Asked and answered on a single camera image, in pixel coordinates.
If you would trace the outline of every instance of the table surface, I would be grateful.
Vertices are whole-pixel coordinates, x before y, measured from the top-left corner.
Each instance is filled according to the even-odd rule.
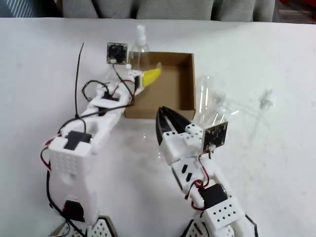
[[[74,116],[80,46],[79,88],[105,78],[107,42],[131,46],[139,23],[152,51],[194,53],[196,77],[219,81],[241,110],[214,158],[260,236],[315,236],[314,25],[49,18],[0,19],[0,235],[44,237],[62,222],[48,207],[39,153]],[[258,116],[267,88],[274,105]],[[95,165],[100,212],[121,237],[176,237],[194,214],[154,124],[122,118]]]

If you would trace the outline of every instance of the gray fabric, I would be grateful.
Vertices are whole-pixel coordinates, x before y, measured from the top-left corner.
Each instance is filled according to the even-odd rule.
[[[63,0],[65,17],[272,21],[275,0]]]
[[[142,1],[137,19],[210,20],[213,0]]]
[[[63,0],[64,17],[98,18],[91,0]]]

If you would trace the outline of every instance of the white robotic arm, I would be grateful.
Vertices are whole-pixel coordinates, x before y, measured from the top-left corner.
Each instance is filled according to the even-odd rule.
[[[128,65],[123,70],[122,75],[128,75],[124,78],[126,82],[111,82],[107,87],[98,85],[97,95],[87,109],[67,123],[48,146],[51,199],[69,219],[87,225],[94,225],[99,214],[90,178],[94,159],[132,96],[144,89],[143,72],[133,71]],[[140,82],[137,88],[135,80]]]
[[[175,111],[161,107],[156,117],[160,150],[171,165],[185,199],[199,211],[184,237],[254,237],[256,226],[244,213],[224,175],[210,158],[225,143],[227,122],[202,130]]]

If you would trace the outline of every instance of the plastic bottle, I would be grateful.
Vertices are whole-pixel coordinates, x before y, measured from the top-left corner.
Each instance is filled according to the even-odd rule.
[[[194,120],[198,125],[209,127],[226,121],[225,93],[215,88],[212,78],[202,76],[197,79],[196,95],[197,111]]]
[[[149,46],[146,41],[145,26],[137,26],[137,39],[132,46],[129,63],[133,70],[148,71],[150,69],[149,62]]]

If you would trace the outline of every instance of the brown cardboard box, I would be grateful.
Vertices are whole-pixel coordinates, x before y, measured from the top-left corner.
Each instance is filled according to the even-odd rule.
[[[190,53],[150,52],[151,68],[161,62],[160,77],[135,96],[125,110],[131,119],[155,119],[159,106],[177,111],[187,119],[195,114],[194,58]]]

